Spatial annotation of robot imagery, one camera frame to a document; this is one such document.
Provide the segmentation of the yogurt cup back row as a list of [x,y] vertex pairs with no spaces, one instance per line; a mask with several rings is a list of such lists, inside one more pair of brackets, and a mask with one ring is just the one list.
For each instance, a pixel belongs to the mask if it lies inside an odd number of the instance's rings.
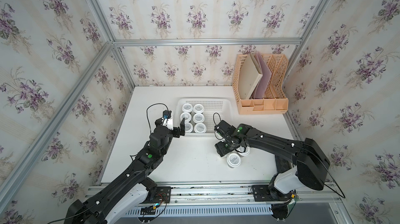
[[193,112],[193,105],[190,103],[184,103],[182,105],[182,111],[186,113],[192,113]]
[[205,133],[207,131],[207,127],[204,123],[197,123],[194,126],[195,133]]
[[249,147],[239,147],[238,150],[237,150],[239,156],[241,156],[241,157],[248,156],[250,151],[251,150],[250,150]]
[[193,125],[190,122],[185,123],[185,132],[192,133],[193,132]]

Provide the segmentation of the yogurt cup row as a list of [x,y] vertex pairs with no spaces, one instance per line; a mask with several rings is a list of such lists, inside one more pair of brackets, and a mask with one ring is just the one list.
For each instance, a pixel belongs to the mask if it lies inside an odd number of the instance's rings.
[[193,105],[190,103],[184,103],[182,105],[182,111],[186,113],[192,113],[193,112]]
[[192,120],[192,115],[189,112],[183,112],[180,115],[180,121],[184,121],[185,123],[189,123]]
[[239,147],[238,150],[237,150],[239,156],[241,156],[241,157],[248,156],[250,151],[251,150],[250,150],[249,147]]
[[192,121],[195,124],[203,123],[205,121],[205,116],[202,113],[195,113],[192,117]]
[[204,110],[205,110],[205,108],[202,104],[196,104],[195,106],[193,106],[194,114],[203,114]]
[[230,153],[227,156],[227,164],[230,168],[237,168],[241,165],[241,157],[237,153]]
[[193,125],[190,122],[185,123],[185,132],[192,133],[193,132]]
[[207,127],[204,123],[197,123],[194,126],[195,133],[205,133],[207,131]]

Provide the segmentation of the yogurt cup front row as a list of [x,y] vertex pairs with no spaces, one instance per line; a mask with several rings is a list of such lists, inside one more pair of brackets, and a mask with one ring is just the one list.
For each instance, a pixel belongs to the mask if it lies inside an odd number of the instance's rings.
[[194,114],[203,114],[204,110],[205,110],[205,108],[202,104],[196,104],[195,106],[193,106]]
[[202,113],[195,113],[192,117],[192,121],[195,124],[203,123],[205,121],[205,116]]
[[185,123],[189,123],[192,120],[192,115],[189,112],[183,112],[180,115],[180,121],[184,121]]
[[230,153],[227,156],[227,164],[230,168],[237,168],[241,165],[241,157],[237,153]]

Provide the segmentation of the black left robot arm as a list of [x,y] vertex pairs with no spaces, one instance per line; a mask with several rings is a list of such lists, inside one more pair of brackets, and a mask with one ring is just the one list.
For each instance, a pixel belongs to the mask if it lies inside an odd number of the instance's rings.
[[66,224],[113,224],[134,205],[155,194],[157,184],[149,175],[161,164],[173,138],[185,135],[184,120],[168,128],[160,120],[150,139],[131,164],[96,195],[81,202],[76,200],[67,210]]

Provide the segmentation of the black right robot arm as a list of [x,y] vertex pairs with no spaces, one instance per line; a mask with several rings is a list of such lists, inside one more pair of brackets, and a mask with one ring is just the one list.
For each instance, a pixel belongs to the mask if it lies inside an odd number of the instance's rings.
[[259,149],[292,163],[293,168],[278,172],[271,179],[267,194],[273,199],[302,187],[316,191],[324,189],[330,162],[313,139],[307,138],[304,141],[285,139],[246,124],[234,127],[226,121],[216,124],[214,131],[222,137],[222,140],[215,144],[216,151],[221,157],[242,147]]

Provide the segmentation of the white perforated plastic basket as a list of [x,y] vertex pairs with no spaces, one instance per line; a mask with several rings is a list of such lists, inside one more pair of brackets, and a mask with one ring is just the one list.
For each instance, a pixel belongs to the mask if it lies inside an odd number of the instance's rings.
[[175,112],[173,113],[174,121],[180,123],[180,115],[183,113],[182,105],[184,103],[190,103],[193,106],[196,104],[202,104],[205,108],[203,115],[205,116],[205,121],[203,122],[207,131],[205,133],[186,133],[188,137],[212,137],[214,136],[214,126],[218,124],[221,120],[226,122],[231,122],[231,111],[232,106],[230,101],[227,99],[219,98],[183,98],[178,101]]

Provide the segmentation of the purple folder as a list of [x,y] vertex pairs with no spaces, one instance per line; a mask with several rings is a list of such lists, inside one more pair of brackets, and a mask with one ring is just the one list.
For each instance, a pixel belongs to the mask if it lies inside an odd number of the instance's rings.
[[260,78],[260,81],[258,82],[255,90],[253,91],[252,98],[262,99],[265,94],[265,91],[269,86],[272,72],[268,67],[267,63],[265,62],[265,60],[263,59],[263,56],[258,51],[254,54],[254,57],[256,58],[258,67],[261,70],[262,77]]

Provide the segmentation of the peach plastic file organizer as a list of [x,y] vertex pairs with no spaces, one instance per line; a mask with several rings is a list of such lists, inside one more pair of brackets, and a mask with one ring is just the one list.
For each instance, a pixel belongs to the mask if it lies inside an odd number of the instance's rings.
[[272,72],[269,86],[262,99],[240,99],[238,91],[240,68],[248,54],[237,55],[233,75],[232,88],[236,100],[238,113],[241,115],[284,114],[289,108],[289,99],[285,96],[282,85],[288,66],[288,59],[284,54],[261,54]]

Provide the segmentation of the beige folder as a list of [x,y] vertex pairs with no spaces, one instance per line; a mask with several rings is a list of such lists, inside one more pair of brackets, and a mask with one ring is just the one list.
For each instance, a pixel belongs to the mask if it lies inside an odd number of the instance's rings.
[[238,91],[240,99],[247,100],[252,97],[262,76],[263,73],[255,55],[248,54],[239,73]]

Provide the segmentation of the aluminium mounting rail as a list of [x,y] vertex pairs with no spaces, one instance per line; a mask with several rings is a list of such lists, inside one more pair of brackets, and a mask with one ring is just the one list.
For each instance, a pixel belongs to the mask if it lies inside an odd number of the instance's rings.
[[[244,205],[257,204],[252,186],[267,185],[268,181],[243,182],[159,182],[159,187],[171,187],[168,206]],[[316,191],[307,187],[296,190],[297,204],[342,203],[343,200],[329,188]]]

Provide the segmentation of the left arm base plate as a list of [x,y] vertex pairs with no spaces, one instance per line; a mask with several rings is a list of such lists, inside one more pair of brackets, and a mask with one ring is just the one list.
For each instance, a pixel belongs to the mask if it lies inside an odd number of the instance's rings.
[[170,203],[172,187],[157,187],[148,193],[143,204]]

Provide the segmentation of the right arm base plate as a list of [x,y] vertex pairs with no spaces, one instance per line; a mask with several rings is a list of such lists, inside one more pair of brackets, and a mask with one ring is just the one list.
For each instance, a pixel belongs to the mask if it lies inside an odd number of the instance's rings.
[[286,202],[296,196],[295,190],[289,193],[282,193],[266,184],[252,185],[250,191],[255,202]]

